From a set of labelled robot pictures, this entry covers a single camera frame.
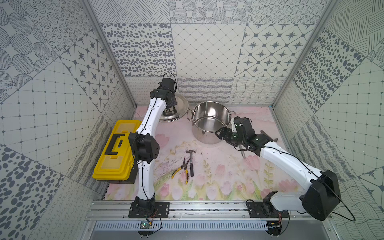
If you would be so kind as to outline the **steel soup ladle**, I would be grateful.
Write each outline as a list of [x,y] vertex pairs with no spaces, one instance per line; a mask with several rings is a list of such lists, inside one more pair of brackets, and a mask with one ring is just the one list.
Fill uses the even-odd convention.
[[[235,126],[235,123],[234,123],[234,118],[231,119],[231,125],[232,125],[232,132],[233,133],[237,133],[236,126]],[[246,154],[245,154],[243,146],[242,145],[238,145],[237,150],[241,153],[243,159],[245,160],[246,159]]]

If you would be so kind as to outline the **steel pot lid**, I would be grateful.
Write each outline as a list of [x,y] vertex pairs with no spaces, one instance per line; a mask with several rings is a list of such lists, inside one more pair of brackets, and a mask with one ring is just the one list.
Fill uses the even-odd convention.
[[189,109],[188,100],[180,94],[175,94],[177,104],[170,109],[165,109],[159,122],[169,123],[181,119]]

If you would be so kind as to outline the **stainless steel pot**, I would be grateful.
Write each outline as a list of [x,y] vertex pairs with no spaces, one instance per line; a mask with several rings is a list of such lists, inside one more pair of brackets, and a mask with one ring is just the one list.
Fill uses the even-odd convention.
[[226,106],[212,101],[202,102],[187,111],[187,119],[193,125],[194,137],[207,145],[217,144],[221,141],[216,136],[216,131],[222,127],[227,128],[231,119],[236,115],[235,111],[230,111]]

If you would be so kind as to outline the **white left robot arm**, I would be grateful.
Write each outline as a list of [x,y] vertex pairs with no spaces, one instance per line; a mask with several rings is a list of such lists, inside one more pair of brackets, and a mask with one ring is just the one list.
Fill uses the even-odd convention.
[[155,139],[156,129],[163,111],[173,104],[175,94],[171,90],[154,89],[150,93],[150,105],[140,127],[129,134],[129,142],[134,160],[139,167],[139,190],[134,207],[152,214],[155,211],[154,164],[160,152]]

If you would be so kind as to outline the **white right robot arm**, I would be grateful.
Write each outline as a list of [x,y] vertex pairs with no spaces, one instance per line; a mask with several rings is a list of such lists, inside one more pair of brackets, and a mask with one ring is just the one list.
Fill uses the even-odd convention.
[[231,127],[221,127],[215,135],[236,150],[249,151],[275,164],[301,187],[297,193],[272,191],[263,198],[264,209],[306,212],[316,220],[324,221],[341,203],[338,177],[330,170],[312,167],[280,147],[264,131],[255,132],[248,118],[234,118]]

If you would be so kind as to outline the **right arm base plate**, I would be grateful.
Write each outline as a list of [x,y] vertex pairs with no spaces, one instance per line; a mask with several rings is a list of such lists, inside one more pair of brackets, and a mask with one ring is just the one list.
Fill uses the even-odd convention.
[[277,211],[271,204],[264,202],[246,201],[250,218],[288,218],[288,211]]

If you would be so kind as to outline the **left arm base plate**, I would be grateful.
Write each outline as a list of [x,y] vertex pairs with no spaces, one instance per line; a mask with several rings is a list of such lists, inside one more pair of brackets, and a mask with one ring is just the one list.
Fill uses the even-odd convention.
[[168,218],[170,202],[133,202],[129,211],[130,219]]

